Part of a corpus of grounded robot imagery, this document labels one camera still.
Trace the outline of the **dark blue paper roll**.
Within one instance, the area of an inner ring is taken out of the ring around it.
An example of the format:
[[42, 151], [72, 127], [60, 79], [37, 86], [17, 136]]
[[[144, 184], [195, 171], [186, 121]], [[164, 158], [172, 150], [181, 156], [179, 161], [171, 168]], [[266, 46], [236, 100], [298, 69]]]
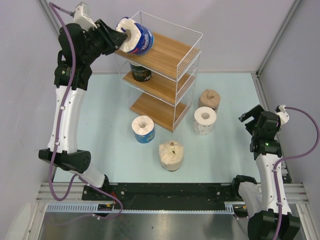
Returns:
[[123, 17], [116, 25], [116, 31], [127, 35], [120, 50], [137, 56], [145, 55], [155, 41], [153, 33], [129, 17]]

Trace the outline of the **black paper roll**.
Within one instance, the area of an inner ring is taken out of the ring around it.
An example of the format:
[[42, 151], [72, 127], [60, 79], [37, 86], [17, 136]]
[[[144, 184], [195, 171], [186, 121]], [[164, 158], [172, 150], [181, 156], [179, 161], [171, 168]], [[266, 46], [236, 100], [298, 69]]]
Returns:
[[153, 73], [151, 70], [132, 61], [130, 61], [129, 64], [132, 76], [137, 82], [146, 82], [152, 78]]

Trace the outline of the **light blue paper roll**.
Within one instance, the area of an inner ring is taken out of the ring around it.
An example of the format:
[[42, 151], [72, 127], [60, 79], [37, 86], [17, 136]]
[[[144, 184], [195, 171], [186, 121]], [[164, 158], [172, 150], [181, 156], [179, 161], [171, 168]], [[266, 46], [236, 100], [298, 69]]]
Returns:
[[131, 128], [135, 139], [141, 144], [149, 143], [155, 137], [155, 123], [147, 115], [136, 117], [131, 123]]

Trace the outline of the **beige paper roll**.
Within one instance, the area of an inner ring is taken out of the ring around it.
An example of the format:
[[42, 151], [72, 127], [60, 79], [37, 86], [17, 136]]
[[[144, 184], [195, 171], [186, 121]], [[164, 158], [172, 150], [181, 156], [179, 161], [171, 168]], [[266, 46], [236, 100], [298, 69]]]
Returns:
[[178, 170], [184, 159], [184, 147], [181, 143], [175, 140], [163, 142], [158, 148], [160, 164], [169, 171], [174, 172]]

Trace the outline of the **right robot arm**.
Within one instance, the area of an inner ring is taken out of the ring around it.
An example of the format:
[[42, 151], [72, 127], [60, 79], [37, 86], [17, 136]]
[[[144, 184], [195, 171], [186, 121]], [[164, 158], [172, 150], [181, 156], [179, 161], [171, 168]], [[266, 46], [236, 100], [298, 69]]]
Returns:
[[244, 201], [251, 240], [292, 240], [300, 230], [300, 219], [292, 215], [282, 178], [280, 143], [275, 139], [281, 125], [289, 120], [287, 112], [266, 111], [261, 105], [243, 113], [238, 119], [244, 122], [251, 135], [250, 152], [253, 154], [260, 184], [253, 177], [237, 175], [230, 188], [231, 196]]

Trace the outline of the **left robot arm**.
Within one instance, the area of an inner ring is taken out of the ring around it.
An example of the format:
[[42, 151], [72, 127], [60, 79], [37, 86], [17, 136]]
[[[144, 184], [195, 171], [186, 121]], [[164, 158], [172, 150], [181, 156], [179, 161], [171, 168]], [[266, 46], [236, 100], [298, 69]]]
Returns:
[[101, 19], [85, 29], [69, 23], [59, 30], [60, 51], [54, 71], [56, 109], [52, 134], [47, 148], [38, 157], [64, 171], [79, 175], [94, 186], [93, 194], [100, 200], [110, 196], [109, 179], [91, 165], [91, 153], [77, 145], [81, 105], [92, 75], [91, 64], [101, 55], [117, 51], [127, 36], [107, 26]]

